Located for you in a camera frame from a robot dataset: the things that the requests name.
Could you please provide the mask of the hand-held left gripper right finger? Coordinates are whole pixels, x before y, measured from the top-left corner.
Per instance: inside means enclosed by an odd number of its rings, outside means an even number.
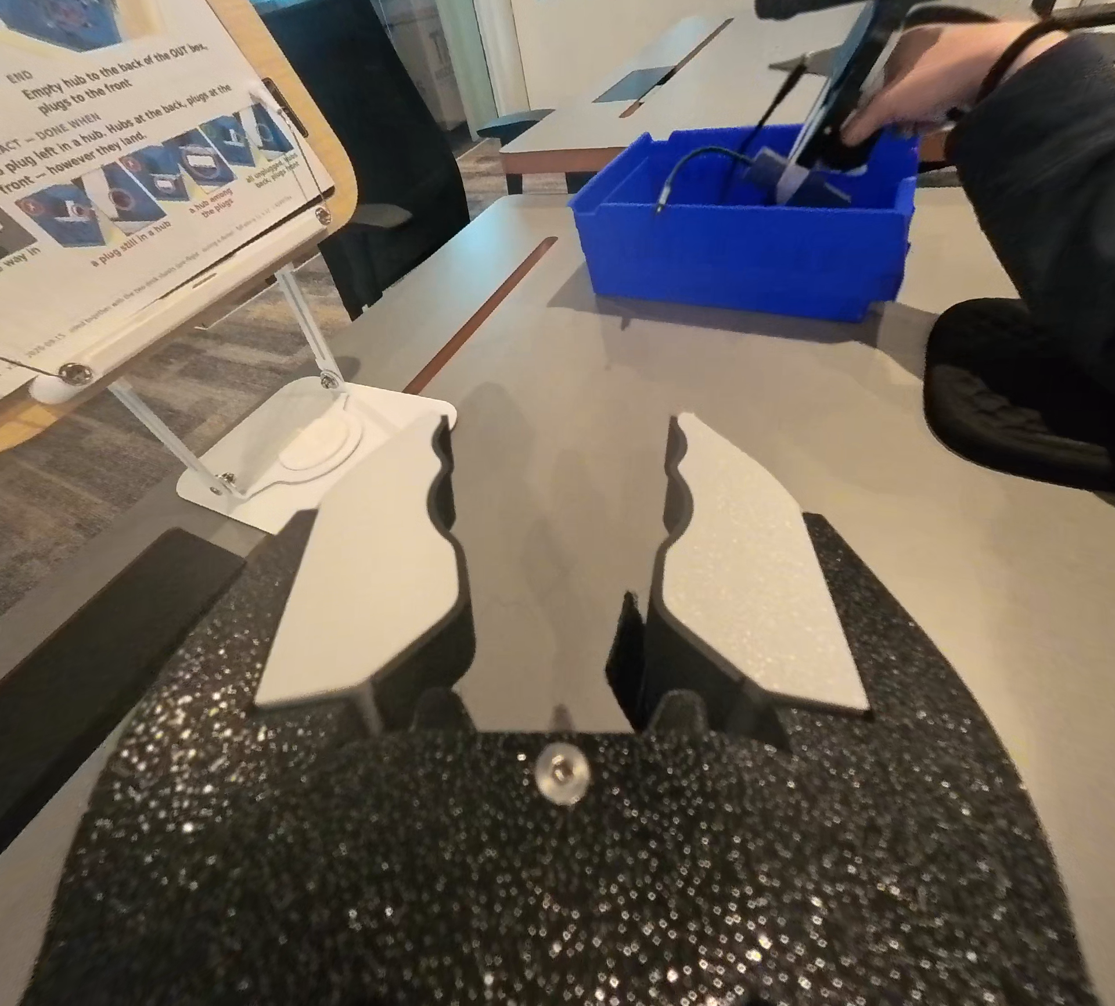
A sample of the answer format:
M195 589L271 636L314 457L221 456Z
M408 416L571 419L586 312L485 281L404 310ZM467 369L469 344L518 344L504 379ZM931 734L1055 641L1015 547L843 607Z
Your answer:
M691 412L668 424L665 538L644 619L644 717L690 694L715 732L788 748L783 715L873 709L799 502Z

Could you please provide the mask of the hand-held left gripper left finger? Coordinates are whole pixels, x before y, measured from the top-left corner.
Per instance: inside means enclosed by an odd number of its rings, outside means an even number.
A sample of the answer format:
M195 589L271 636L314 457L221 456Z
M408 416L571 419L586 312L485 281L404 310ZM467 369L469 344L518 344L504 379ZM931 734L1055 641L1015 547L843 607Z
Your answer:
M476 651L453 535L450 420L425 414L324 496L258 681L265 715L346 704L374 734L408 731Z

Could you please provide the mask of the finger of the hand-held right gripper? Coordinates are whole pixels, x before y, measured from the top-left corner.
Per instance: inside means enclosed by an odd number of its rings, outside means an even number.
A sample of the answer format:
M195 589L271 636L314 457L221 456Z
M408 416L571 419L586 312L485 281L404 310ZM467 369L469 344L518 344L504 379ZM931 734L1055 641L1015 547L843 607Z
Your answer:
M799 149L788 154L780 176L774 188L774 204L779 206L820 205L820 177L808 165L801 162Z

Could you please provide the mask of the blue plastic bin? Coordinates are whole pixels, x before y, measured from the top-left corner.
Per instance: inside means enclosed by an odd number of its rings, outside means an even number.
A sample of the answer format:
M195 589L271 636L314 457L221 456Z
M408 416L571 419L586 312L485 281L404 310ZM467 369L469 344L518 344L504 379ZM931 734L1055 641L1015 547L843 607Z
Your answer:
M573 195L580 245L599 296L857 322L896 301L914 213L918 143L884 133L865 167L825 172L844 209L770 205L749 167L691 162L662 214L663 181L690 149L738 149L745 128L644 134Z

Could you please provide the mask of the black cable grey connector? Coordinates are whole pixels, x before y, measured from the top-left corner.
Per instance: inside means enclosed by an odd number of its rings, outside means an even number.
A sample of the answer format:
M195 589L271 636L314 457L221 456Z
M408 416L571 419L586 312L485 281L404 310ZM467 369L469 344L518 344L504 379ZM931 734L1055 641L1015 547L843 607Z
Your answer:
M678 162L676 162L673 167L667 174L655 203L653 214L656 217L657 215L662 214L665 207L667 207L669 200L671 199L676 181L681 171L691 162L700 159L705 156L721 157L723 159L727 159L733 167L736 167L737 165L750 167L754 164L754 159L743 153L741 149L728 149L720 145L704 145L699 146L699 148L690 149L683 154Z

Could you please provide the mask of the person's right forearm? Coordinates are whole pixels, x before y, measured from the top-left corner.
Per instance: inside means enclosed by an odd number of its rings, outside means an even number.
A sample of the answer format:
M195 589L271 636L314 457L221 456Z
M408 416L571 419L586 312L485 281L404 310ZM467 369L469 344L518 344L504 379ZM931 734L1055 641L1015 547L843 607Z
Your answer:
M1004 77L947 148L1035 325L1113 389L1113 33L1069 35Z

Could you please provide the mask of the person's right hand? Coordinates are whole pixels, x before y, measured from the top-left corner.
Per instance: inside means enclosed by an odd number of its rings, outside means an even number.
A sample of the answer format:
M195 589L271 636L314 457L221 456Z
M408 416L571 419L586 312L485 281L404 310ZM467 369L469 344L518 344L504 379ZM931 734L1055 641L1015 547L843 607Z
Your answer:
M943 126L949 112L969 109L996 62L1032 29L1026 21L931 23L899 37L881 83L842 128L857 146L881 130L922 135Z

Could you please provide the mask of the white wooden document stand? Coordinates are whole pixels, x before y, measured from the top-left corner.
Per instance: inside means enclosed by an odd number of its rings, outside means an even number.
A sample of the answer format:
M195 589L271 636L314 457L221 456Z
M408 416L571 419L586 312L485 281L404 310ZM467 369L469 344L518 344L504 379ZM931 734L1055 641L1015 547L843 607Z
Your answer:
M107 389L185 465L180 497L246 525L277 534L302 510L316 509L329 489L385 441L425 414L455 423L450 403L348 383L316 325L295 268L319 255L320 243L353 217L353 167L314 99L306 90L249 0L209 0L222 23L256 66L264 87L285 108L295 136L306 137L333 187L320 210L320 235L269 263L248 250L159 298L126 328L97 344L84 361L54 375L33 376L2 396L2 448L28 441L95 393ZM316 362L316 374L281 388L256 412L198 456L172 433L124 375L136 359L203 318L248 297L268 275L287 298Z

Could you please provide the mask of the white wood-edged table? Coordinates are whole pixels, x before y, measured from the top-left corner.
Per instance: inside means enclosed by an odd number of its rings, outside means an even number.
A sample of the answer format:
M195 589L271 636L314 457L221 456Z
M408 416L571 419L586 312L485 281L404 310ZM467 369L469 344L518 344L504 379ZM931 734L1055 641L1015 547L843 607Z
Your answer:
M760 119L787 75L772 62L835 48L859 16L859 7L802 16L788 23L759 21L752 13L691 16L644 45L593 83L542 107L496 120L495 136L506 190L520 195L540 178L574 193L594 173L649 134L744 128ZM631 69L675 66L669 80L634 104L595 104L597 95ZM770 117L797 124L816 101L823 80L805 75Z

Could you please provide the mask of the black rectangular pad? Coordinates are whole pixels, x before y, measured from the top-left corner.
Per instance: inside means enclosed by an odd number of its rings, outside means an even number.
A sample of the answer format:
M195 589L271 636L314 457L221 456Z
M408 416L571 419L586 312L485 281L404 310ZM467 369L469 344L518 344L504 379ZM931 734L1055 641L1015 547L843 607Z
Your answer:
M1 683L1 848L101 746L245 559L159 536Z

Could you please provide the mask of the black oval wrist pad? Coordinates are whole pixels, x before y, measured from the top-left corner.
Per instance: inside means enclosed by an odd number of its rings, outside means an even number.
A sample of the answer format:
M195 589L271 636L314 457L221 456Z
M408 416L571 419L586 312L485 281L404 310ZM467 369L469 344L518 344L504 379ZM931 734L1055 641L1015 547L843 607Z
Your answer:
M927 336L927 427L998 473L1114 492L1113 393L1082 373L1009 299L950 307Z

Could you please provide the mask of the tall cardboard box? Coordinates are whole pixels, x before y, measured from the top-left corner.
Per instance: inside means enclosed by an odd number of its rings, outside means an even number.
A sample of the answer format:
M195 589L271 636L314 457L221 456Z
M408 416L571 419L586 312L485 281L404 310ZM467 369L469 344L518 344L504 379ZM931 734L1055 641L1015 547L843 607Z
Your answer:
M466 123L436 0L370 0L408 76L443 130Z

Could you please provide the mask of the black office chair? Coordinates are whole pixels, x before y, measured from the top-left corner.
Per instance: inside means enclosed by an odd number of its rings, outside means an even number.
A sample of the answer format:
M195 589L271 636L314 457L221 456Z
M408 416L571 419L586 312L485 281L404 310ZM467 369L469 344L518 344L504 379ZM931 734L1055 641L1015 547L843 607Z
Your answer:
M261 18L353 167L353 217L320 250L355 319L467 226L460 170L371 0L302 0Z

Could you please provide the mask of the printed instruction sheet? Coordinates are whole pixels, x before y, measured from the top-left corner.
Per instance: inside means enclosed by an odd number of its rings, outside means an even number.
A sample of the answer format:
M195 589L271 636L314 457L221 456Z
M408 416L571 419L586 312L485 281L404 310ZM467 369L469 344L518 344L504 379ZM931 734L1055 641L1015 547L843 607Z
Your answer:
M1 0L2 396L248 250L329 172L209 0Z

